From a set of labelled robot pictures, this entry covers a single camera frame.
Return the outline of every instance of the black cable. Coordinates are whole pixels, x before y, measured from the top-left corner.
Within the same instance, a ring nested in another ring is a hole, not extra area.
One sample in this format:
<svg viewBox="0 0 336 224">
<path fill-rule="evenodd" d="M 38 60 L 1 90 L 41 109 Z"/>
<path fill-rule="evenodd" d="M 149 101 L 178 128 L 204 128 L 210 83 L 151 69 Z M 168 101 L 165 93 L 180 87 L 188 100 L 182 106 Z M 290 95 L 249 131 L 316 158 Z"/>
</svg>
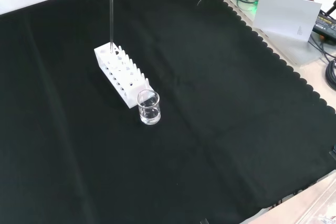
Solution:
<svg viewBox="0 0 336 224">
<path fill-rule="evenodd" d="M 256 4 L 257 3 L 257 1 L 254 1 L 254 2 L 245 1 L 245 0 L 239 0 L 239 1 L 245 4 Z"/>
<path fill-rule="evenodd" d="M 328 13 L 322 11 L 322 10 L 320 11 L 320 13 L 323 14 L 324 16 L 326 16 L 326 17 L 331 18 L 332 20 L 335 20 L 333 17 L 330 16 L 330 14 L 328 14 Z"/>
<path fill-rule="evenodd" d="M 242 3 L 245 3 L 245 4 L 257 4 L 258 1 L 254 1 L 254 2 L 250 2 L 250 1 L 246 1 L 246 0 L 237 0 L 237 3 L 238 1 L 242 2 Z"/>
<path fill-rule="evenodd" d="M 336 68 L 335 60 L 331 60 L 325 70 L 325 75 L 328 85 L 336 91 L 336 74 L 334 68 Z"/>
<path fill-rule="evenodd" d="M 314 46 L 310 41 L 308 42 L 309 44 L 311 44 L 313 47 L 315 47 L 317 50 L 319 50 L 321 53 L 325 53 L 326 55 L 328 55 L 328 56 L 330 56 L 330 57 L 332 57 L 332 58 L 335 58 L 335 56 L 333 56 L 333 55 L 331 55 L 331 54 L 329 54 L 329 53 L 327 53 L 325 50 L 324 50 L 324 47 L 322 48 L 322 47 L 320 47 L 319 46 L 319 44 L 316 42 L 316 40 L 310 35 L 310 38 L 312 39 L 312 41 L 315 43 L 315 45 L 318 47 L 316 47 L 316 46 Z"/>
<path fill-rule="evenodd" d="M 317 50 L 319 50 L 321 53 L 323 53 L 324 57 L 326 58 L 326 60 L 328 61 L 328 66 L 325 70 L 325 75 L 326 75 L 326 81 L 328 83 L 328 85 L 336 91 L 336 74 L 334 69 L 336 69 L 336 63 L 335 63 L 335 56 L 327 53 L 324 49 L 324 41 L 321 42 L 321 46 L 318 45 L 318 43 L 316 42 L 316 40 L 310 35 L 310 38 L 314 41 L 315 45 L 314 46 L 310 41 L 309 43 L 315 47 Z"/>
</svg>

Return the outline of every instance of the white test tube rack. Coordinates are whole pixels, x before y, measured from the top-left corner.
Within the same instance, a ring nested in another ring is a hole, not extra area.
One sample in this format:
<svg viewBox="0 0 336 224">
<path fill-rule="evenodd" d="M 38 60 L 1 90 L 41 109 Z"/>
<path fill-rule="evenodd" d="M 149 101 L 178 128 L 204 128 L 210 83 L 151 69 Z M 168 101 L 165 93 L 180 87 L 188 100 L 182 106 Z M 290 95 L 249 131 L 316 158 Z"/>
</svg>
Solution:
<svg viewBox="0 0 336 224">
<path fill-rule="evenodd" d="M 97 47 L 95 54 L 99 67 L 129 108 L 138 105 L 138 94 L 142 90 L 153 90 L 148 78 L 120 46 L 113 43 L 111 53 L 110 43 L 107 43 Z"/>
</svg>

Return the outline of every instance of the black cloth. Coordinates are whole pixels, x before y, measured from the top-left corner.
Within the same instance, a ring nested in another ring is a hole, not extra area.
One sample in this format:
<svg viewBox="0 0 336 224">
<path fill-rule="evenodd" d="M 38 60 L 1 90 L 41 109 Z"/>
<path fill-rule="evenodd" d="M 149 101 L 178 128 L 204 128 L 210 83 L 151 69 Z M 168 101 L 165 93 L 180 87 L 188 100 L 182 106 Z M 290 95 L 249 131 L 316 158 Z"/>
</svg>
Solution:
<svg viewBox="0 0 336 224">
<path fill-rule="evenodd" d="M 0 17 L 1 223 L 240 223 L 334 169 L 335 110 L 223 0 L 114 10 L 157 125 L 98 67 L 109 0 Z"/>
</svg>

